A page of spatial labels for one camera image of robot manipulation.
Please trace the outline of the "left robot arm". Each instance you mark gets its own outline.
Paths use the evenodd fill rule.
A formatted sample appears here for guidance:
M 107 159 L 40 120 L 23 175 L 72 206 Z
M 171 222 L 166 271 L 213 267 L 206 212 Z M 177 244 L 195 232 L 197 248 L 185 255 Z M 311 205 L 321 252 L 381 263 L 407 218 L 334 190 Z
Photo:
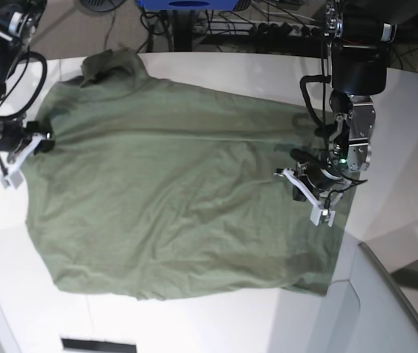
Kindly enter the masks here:
M 395 41 L 418 41 L 409 21 L 418 1 L 329 1 L 325 7 L 321 57 L 330 73 L 300 80 L 305 106 L 322 140 L 318 155 L 294 149 L 292 196 L 308 195 L 328 207 L 336 196 L 361 185 L 353 177 L 368 169 L 375 125 L 372 96 L 386 88 L 390 51 Z

